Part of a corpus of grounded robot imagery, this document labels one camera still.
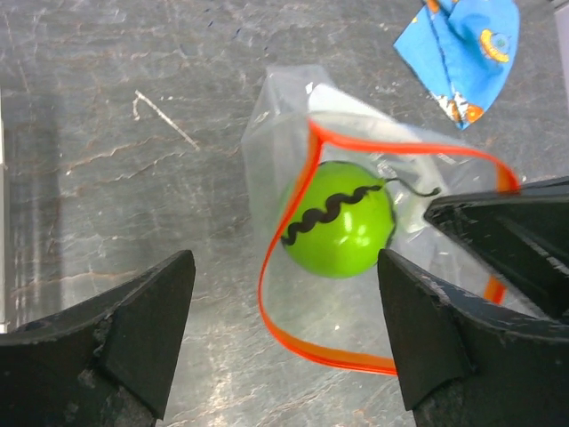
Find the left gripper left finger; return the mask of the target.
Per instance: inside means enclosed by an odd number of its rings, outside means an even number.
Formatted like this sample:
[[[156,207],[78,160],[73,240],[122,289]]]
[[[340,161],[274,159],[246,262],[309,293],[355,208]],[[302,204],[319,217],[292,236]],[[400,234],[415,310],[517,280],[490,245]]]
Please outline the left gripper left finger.
[[[181,250],[120,286],[1,336],[3,426],[164,418],[196,265]]]

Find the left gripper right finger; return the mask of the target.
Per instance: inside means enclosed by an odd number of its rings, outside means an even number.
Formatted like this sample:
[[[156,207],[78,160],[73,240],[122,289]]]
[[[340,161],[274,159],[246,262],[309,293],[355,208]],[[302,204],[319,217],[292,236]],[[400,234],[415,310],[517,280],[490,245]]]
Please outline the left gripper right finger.
[[[568,326],[488,302],[382,250],[405,409],[419,426],[566,426]]]

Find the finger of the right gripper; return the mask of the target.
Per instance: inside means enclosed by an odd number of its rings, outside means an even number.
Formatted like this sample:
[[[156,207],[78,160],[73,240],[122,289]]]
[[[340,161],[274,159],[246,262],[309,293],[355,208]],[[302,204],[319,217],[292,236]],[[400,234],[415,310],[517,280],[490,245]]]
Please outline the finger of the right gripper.
[[[433,200],[426,222],[550,318],[568,317],[568,178]]]

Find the green watermelon toy ball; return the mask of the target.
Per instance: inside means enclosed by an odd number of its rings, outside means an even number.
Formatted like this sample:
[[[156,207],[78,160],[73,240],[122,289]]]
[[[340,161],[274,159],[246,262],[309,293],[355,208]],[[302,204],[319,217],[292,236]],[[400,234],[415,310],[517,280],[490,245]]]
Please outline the green watermelon toy ball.
[[[380,177],[356,163],[326,161],[316,173],[280,238],[304,270],[325,278],[352,278],[377,263],[397,227],[392,196],[398,182],[418,197],[434,197],[435,187],[419,192],[398,177]]]

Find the clear zip bag orange zipper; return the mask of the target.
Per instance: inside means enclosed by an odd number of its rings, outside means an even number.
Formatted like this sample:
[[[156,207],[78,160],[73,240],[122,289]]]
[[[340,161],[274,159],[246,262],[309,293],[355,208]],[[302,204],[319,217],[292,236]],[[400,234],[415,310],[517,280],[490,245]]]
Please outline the clear zip bag orange zipper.
[[[395,375],[378,279],[390,249],[509,309],[539,309],[425,220],[432,201],[517,189],[501,159],[396,121],[318,65],[271,66],[241,140],[261,318],[317,364]]]

